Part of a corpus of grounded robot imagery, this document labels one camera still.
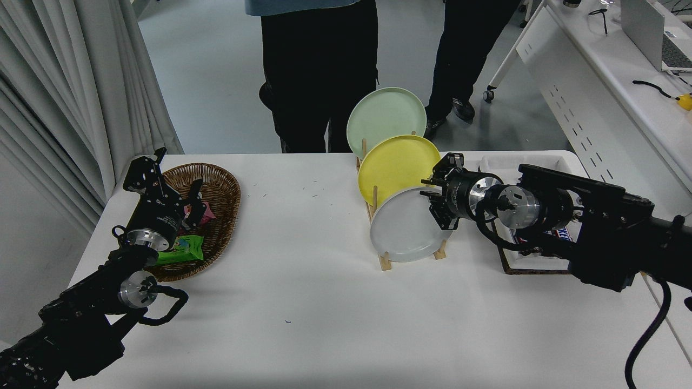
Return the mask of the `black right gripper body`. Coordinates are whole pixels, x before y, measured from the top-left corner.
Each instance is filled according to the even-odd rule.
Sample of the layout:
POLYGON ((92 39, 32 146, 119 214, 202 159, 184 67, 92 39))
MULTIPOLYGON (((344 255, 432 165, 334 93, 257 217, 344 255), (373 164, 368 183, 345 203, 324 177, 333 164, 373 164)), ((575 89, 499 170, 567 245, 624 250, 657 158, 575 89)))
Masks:
POLYGON ((470 193, 480 180, 480 173, 466 169, 452 169, 445 175, 444 180, 445 209, 452 217, 474 220, 475 211, 470 207, 470 193))

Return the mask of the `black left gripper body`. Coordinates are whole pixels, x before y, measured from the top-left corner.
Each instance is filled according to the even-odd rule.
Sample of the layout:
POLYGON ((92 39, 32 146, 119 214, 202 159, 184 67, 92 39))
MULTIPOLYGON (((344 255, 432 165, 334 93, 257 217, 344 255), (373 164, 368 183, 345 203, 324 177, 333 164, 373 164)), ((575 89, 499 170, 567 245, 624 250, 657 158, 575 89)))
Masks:
POLYGON ((184 217, 179 201, 165 204, 141 196, 128 223, 128 241, 134 245, 173 245, 184 217))

